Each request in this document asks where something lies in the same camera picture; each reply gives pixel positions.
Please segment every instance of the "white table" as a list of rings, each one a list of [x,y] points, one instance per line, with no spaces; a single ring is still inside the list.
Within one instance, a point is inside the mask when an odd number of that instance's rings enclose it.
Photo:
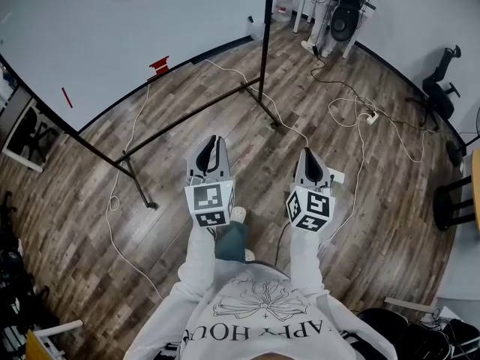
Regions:
[[[295,25],[293,26],[293,31],[295,33],[298,33],[298,31],[299,31],[300,19],[302,18],[303,8],[305,6],[306,1],[307,0],[300,0],[300,4],[298,5],[297,17],[295,19]],[[308,14],[307,23],[311,22],[312,16],[314,15],[314,10],[315,10],[315,4],[312,4],[312,8],[310,9],[310,12]],[[355,31],[355,33],[353,34],[352,38],[350,39],[348,45],[346,46],[345,51],[343,51],[342,57],[344,59],[346,59],[348,57],[348,54],[350,53],[350,50],[352,49],[353,45],[355,44],[355,42],[357,41],[357,38],[360,35],[360,31],[362,30],[362,27],[366,23],[367,19],[374,15],[375,10],[376,10],[376,8],[371,4],[364,5],[363,8],[361,9],[360,13],[363,16],[363,19],[362,19],[363,23],[362,23],[361,27]]]

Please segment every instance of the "red object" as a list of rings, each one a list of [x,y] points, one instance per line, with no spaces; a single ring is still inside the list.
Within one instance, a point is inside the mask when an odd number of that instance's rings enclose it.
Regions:
[[[70,106],[70,108],[73,108],[74,106],[70,102],[70,99],[68,98],[67,92],[65,92],[65,88],[61,87],[61,90],[63,91],[63,94],[64,94],[65,98],[67,99],[68,105]]]
[[[150,68],[155,69],[155,75],[148,78],[147,81],[153,79],[154,77],[157,77],[158,75],[164,74],[165,72],[168,71],[167,59],[169,57],[170,56],[161,58],[160,60],[156,61],[155,63],[149,65]]]

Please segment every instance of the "white cable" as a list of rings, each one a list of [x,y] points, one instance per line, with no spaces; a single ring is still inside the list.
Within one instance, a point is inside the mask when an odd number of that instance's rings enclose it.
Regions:
[[[341,127],[344,127],[344,128],[351,128],[351,127],[355,127],[357,126],[357,131],[358,131],[358,135],[360,136],[360,140],[361,140],[361,164],[360,164],[360,169],[358,170],[358,173],[357,173],[357,181],[355,183],[355,191],[353,192],[353,204],[352,204],[352,212],[350,213],[349,217],[346,218],[346,220],[335,230],[335,232],[333,232],[333,234],[327,238],[325,241],[323,241],[319,247],[318,247],[318,252],[320,252],[320,248],[322,247],[322,245],[324,245],[326,242],[329,242],[330,240],[332,240],[335,235],[337,234],[337,232],[347,223],[347,221],[353,216],[353,214],[355,213],[355,204],[356,204],[356,198],[357,198],[357,190],[359,188],[359,178],[360,178],[360,172],[362,171],[362,168],[363,168],[363,165],[365,163],[365,141],[363,140],[363,137],[362,137],[362,132],[360,131],[360,117],[362,116],[369,116],[370,114],[368,113],[360,113],[359,115],[357,115],[357,99],[365,99],[367,101],[370,101],[370,104],[365,104],[367,107],[373,107],[373,110],[375,112],[381,112],[383,113],[386,118],[391,122],[391,124],[394,126],[396,132],[397,132],[397,136],[398,136],[398,139],[400,140],[400,143],[403,147],[403,150],[405,151],[405,154],[406,156],[413,162],[413,163],[421,163],[423,161],[423,156],[424,156],[424,152],[425,152],[425,146],[424,146],[424,139],[425,139],[425,134],[428,132],[428,133],[431,133],[431,134],[435,134],[434,131],[432,130],[424,130],[423,131],[423,134],[421,135],[421,157],[420,157],[420,160],[414,160],[412,159],[412,157],[410,156],[410,154],[408,153],[407,149],[405,148],[405,145],[404,145],[404,141],[402,140],[402,138],[400,137],[400,133],[398,132],[398,128],[397,128],[397,125],[390,119],[390,116],[388,116],[384,111],[382,111],[381,109],[379,109],[375,103],[370,100],[368,97],[363,97],[363,96],[356,96],[355,99],[346,99],[346,98],[342,98],[342,97],[339,97],[333,101],[330,102],[330,104],[328,105],[328,113],[330,113],[330,116],[331,118],[334,120],[334,122],[336,122],[338,125],[340,125]],[[343,100],[343,101],[353,101],[353,107],[354,107],[354,110],[355,110],[355,123],[353,124],[342,124],[340,123],[334,116],[333,116],[333,113],[330,109],[330,107],[332,106],[332,104],[336,101],[339,101],[339,100]]]
[[[209,62],[210,64],[213,64],[215,67],[218,67],[218,68],[220,68],[220,69],[223,70],[223,71],[232,71],[232,72],[236,72],[237,74],[241,74],[241,75],[243,76],[245,82],[248,83],[248,80],[247,80],[247,78],[245,77],[245,75],[244,75],[242,72],[240,72],[239,70],[230,69],[230,68],[222,68],[220,65],[215,64],[213,61],[210,61],[210,60],[208,60],[208,59],[206,59],[205,61],[206,61],[206,62]],[[258,89],[255,89],[253,86],[250,86],[250,87],[251,87],[255,92],[258,92]],[[293,128],[289,127],[288,125],[286,125],[286,124],[284,123],[284,121],[282,120],[282,118],[281,118],[281,116],[280,116],[280,113],[278,113],[277,104],[273,101],[273,99],[272,99],[270,96],[268,96],[268,95],[265,94],[265,93],[262,93],[262,94],[263,94],[263,96],[265,96],[266,98],[268,98],[268,99],[273,103],[273,107],[275,108],[275,112],[277,113],[277,116],[278,116],[278,119],[280,120],[280,123],[282,123],[282,125],[283,125],[284,127],[290,129],[291,131],[293,131],[293,132],[295,132],[296,134],[298,134],[298,135],[300,135],[301,137],[303,137],[303,138],[305,139],[305,142],[307,143],[307,148],[308,148],[308,139],[307,139],[307,137],[306,137],[303,133],[301,133],[300,131],[298,131],[298,130],[296,130],[296,129],[293,129]]]
[[[240,72],[239,70],[236,70],[236,69],[231,69],[231,68],[223,68],[221,67],[220,65],[218,64],[215,64],[213,61],[210,61],[208,59],[205,60],[206,62],[209,62],[211,64],[213,64],[215,67],[218,67],[220,68],[221,70],[223,71],[232,71],[232,72],[236,72],[237,74],[241,74],[245,80],[245,82],[247,82],[247,77],[245,77],[245,75]],[[255,89],[254,87],[251,87],[255,92],[258,92],[258,89]],[[277,113],[278,115],[278,118],[280,119],[280,122],[282,123],[282,125],[284,127],[287,127],[288,129],[296,132],[298,135],[302,136],[303,138],[305,138],[305,141],[307,142],[307,147],[308,147],[308,139],[307,137],[303,134],[303,133],[300,133],[299,131],[289,127],[288,125],[285,125],[285,123],[282,121],[282,118],[280,116],[280,113],[278,113],[278,109],[277,109],[277,104],[273,101],[273,99],[271,97],[269,97],[267,94],[263,94],[266,98],[268,98],[272,103],[273,103],[273,106],[275,108],[275,112]],[[365,113],[365,112],[362,112],[360,113],[359,115],[357,114],[357,99],[365,99],[367,101],[370,102],[370,104],[365,104],[366,107],[373,107],[373,110],[374,112],[381,112],[383,113],[386,118],[391,122],[391,124],[394,126],[395,128],[395,131],[397,132],[397,136],[398,136],[398,139],[400,140],[400,143],[403,147],[403,150],[405,151],[406,153],[406,156],[413,162],[413,163],[421,163],[423,161],[423,156],[424,156],[424,153],[425,153],[425,146],[424,146],[424,140],[425,140],[425,134],[428,132],[428,133],[431,133],[431,134],[434,134],[435,132],[432,131],[432,130],[424,130],[423,131],[423,134],[421,135],[421,157],[420,157],[420,160],[414,160],[410,154],[408,153],[407,149],[405,148],[405,144],[404,144],[404,141],[402,140],[402,138],[400,137],[400,132],[398,131],[398,128],[397,128],[397,125],[392,121],[392,119],[390,118],[390,116],[388,116],[384,111],[382,111],[381,109],[379,109],[375,103],[370,100],[369,98],[367,97],[363,97],[363,96],[356,96],[354,99],[346,99],[346,98],[342,98],[342,97],[339,97],[335,100],[333,100],[332,102],[330,102],[330,104],[328,105],[328,112],[330,113],[330,116],[331,118],[338,124],[340,125],[341,127],[344,127],[344,128],[351,128],[351,127],[355,127],[357,126],[357,131],[358,131],[358,135],[360,136],[360,140],[361,140],[361,164],[360,164],[360,168],[358,169],[358,172],[357,172],[357,181],[355,183],[355,191],[353,192],[353,204],[352,204],[352,212],[350,213],[349,217],[346,218],[346,220],[335,230],[335,232],[329,237],[327,238],[325,241],[323,241],[319,247],[318,247],[318,252],[320,252],[320,248],[322,247],[322,245],[324,245],[326,242],[329,242],[330,240],[332,240],[335,235],[337,234],[337,232],[347,223],[347,221],[353,216],[353,214],[355,213],[355,204],[356,204],[356,198],[357,198],[357,190],[359,188],[359,179],[360,179],[360,172],[362,171],[362,168],[363,168],[363,165],[365,163],[365,141],[363,140],[363,137],[362,137],[362,132],[360,131],[360,118],[362,116],[369,116],[370,114],[369,113]],[[339,100],[344,100],[344,101],[353,101],[353,107],[354,107],[354,110],[355,110],[355,123],[353,124],[342,124],[340,123],[334,116],[333,116],[333,113],[330,109],[330,107],[332,106],[332,104],[336,101],[339,101]]]
[[[355,108],[355,124],[352,124],[352,125],[344,125],[344,124],[341,124],[340,122],[337,121],[337,119],[332,115],[332,112],[330,111],[330,106],[335,102],[335,101],[338,101],[338,100],[347,100],[347,101],[353,101],[353,106]],[[325,241],[322,241],[322,243],[318,246],[318,250],[316,251],[317,253],[320,252],[320,248],[322,247],[322,245],[324,245],[325,243],[329,242],[330,240],[332,240],[335,235],[337,235],[337,232],[339,230],[341,230],[341,228],[347,223],[348,220],[350,220],[350,218],[353,216],[353,214],[355,213],[355,203],[356,203],[356,200],[357,200],[357,190],[359,189],[359,180],[360,180],[360,172],[362,171],[362,168],[363,168],[363,164],[365,162],[365,141],[363,140],[363,137],[362,137],[362,132],[360,132],[360,118],[362,116],[369,116],[368,113],[360,113],[359,115],[357,115],[357,97],[355,97],[355,99],[353,100],[350,100],[350,99],[342,99],[342,98],[338,98],[338,99],[335,99],[333,100],[329,105],[328,105],[328,112],[330,113],[330,116],[332,119],[334,119],[334,121],[340,125],[341,127],[345,127],[345,128],[350,128],[350,127],[355,127],[357,126],[357,131],[358,131],[358,135],[360,136],[360,140],[361,140],[361,164],[360,164],[360,168],[358,169],[358,172],[357,172],[357,182],[355,183],[355,190],[353,191],[353,204],[352,204],[352,212],[350,212],[350,215],[349,217],[347,217],[345,219],[345,221],[335,230],[335,232],[333,232],[333,234],[327,238]]]
[[[132,127],[132,134],[130,136],[130,140],[128,140],[127,142],[127,145],[125,146],[124,150],[127,151],[128,150],[128,146],[130,145],[130,143],[132,142],[132,140],[134,139],[134,134],[135,134],[135,126],[137,125],[137,120],[138,118],[140,117],[140,114],[143,112],[143,109],[145,108],[145,105],[147,104],[147,102],[149,101],[149,93],[150,93],[150,85],[148,86],[148,89],[147,89],[147,96],[146,96],[146,99],[145,99],[145,103],[143,103],[142,105],[142,109],[138,112],[138,114],[136,115],[136,118],[135,120],[133,121],[133,127]],[[115,190],[116,186],[117,186],[117,183],[119,182],[119,175],[120,175],[120,171],[118,170],[117,171],[117,176],[115,177],[115,184],[113,185],[112,187],[112,191],[110,192],[110,198],[108,199],[108,203],[106,204],[106,214],[105,214],[105,218],[106,218],[106,223],[108,225],[108,229],[109,229],[109,234],[110,234],[110,241],[112,242],[112,246],[115,248],[115,251],[117,251],[117,254],[123,259],[125,260],[128,265],[130,267],[132,267],[133,269],[135,269],[135,271],[137,271],[138,273],[140,273],[145,279],[148,280],[148,282],[151,284],[152,287],[154,287],[155,289],[155,292],[158,294],[158,297],[160,298],[160,300],[164,300],[164,298],[161,296],[160,292],[158,292],[158,289],[157,287],[155,286],[155,284],[153,284],[153,281],[150,280],[150,277],[147,276],[145,273],[143,273],[142,271],[140,271],[135,265],[133,265],[125,256],[123,256],[122,252],[120,252],[120,250],[117,248],[117,246],[115,245],[115,242],[113,242],[113,232],[112,232],[112,226],[110,225],[110,221],[108,220],[108,211],[112,211],[112,212],[116,212],[119,210],[120,208],[120,199],[115,196],[113,194],[113,191]],[[115,208],[113,208],[112,204],[113,204],[113,200],[116,200],[117,201],[117,206]]]

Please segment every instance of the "chair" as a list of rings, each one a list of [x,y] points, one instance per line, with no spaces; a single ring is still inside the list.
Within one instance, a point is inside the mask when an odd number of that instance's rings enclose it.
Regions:
[[[370,308],[357,317],[395,347],[398,360],[443,360],[450,356],[451,348],[443,333],[409,324],[391,310]]]
[[[408,328],[405,317],[388,309],[369,308],[360,312],[357,317],[380,333],[393,346]]]
[[[433,72],[429,77],[423,79],[421,83],[421,87],[423,92],[427,95],[427,98],[424,100],[418,100],[413,97],[408,97],[406,102],[413,101],[422,105],[425,108],[425,116],[423,121],[420,123],[420,127],[425,125],[427,121],[427,117],[430,117],[435,122],[435,131],[438,131],[438,122],[435,118],[435,112],[440,115],[440,117],[444,120],[450,119],[452,117],[454,111],[454,105],[450,100],[449,95],[451,93],[457,94],[460,97],[460,93],[455,88],[455,86],[450,82],[450,88],[444,91],[438,82],[442,81],[445,78],[446,71],[450,65],[450,61],[453,58],[459,58],[462,56],[461,49],[458,45],[455,46],[455,49],[445,48],[443,53],[442,60],[438,67],[435,68],[435,72]]]
[[[469,354],[473,354],[479,349],[480,331],[473,325],[453,319],[445,326],[443,333],[454,344],[452,358],[472,359],[472,355]]]
[[[8,143],[8,149],[12,152],[21,155],[25,146],[28,147],[28,159],[31,160],[33,152],[36,151],[40,156],[40,159],[45,163],[46,159],[44,153],[40,149],[40,141],[47,135],[52,134],[58,136],[58,132],[53,128],[48,128],[46,123],[41,122],[37,127],[37,113],[34,109],[30,108],[18,128],[15,130],[11,141]]]

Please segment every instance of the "plastic bottle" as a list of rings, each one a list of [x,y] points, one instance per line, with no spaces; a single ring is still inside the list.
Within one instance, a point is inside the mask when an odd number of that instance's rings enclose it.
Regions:
[[[272,19],[288,23],[292,19],[293,0],[277,0]]]
[[[265,34],[265,24],[263,22],[254,21],[252,16],[248,17],[248,21],[250,22],[249,32],[251,38],[254,40],[263,39],[263,35]]]

